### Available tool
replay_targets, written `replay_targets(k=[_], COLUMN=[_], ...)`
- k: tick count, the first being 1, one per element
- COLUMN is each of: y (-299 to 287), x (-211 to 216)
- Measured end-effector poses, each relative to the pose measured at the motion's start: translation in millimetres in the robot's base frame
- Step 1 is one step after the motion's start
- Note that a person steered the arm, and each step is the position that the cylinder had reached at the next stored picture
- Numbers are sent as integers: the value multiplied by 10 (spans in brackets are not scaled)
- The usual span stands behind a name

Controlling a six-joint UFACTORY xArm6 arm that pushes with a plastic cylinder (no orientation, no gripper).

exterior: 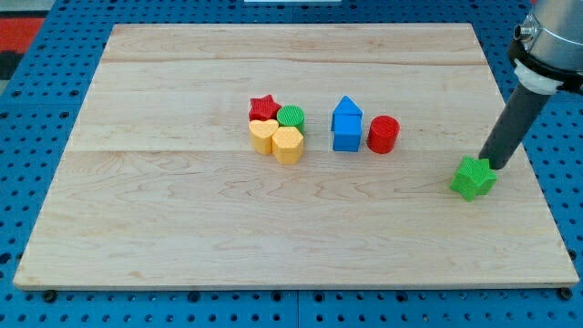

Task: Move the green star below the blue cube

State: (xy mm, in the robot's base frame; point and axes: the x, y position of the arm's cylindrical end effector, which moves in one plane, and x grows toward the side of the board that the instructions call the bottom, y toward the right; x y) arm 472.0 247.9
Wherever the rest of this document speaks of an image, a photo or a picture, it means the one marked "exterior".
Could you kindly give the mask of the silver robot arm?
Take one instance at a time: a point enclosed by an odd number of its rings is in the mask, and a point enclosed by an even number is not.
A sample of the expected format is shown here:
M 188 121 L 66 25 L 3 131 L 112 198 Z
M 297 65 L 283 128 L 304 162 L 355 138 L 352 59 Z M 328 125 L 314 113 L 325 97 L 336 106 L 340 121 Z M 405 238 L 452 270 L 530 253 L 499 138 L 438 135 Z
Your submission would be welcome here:
M 508 57 L 519 83 L 551 96 L 582 93 L 582 0 L 537 0 L 514 29 Z

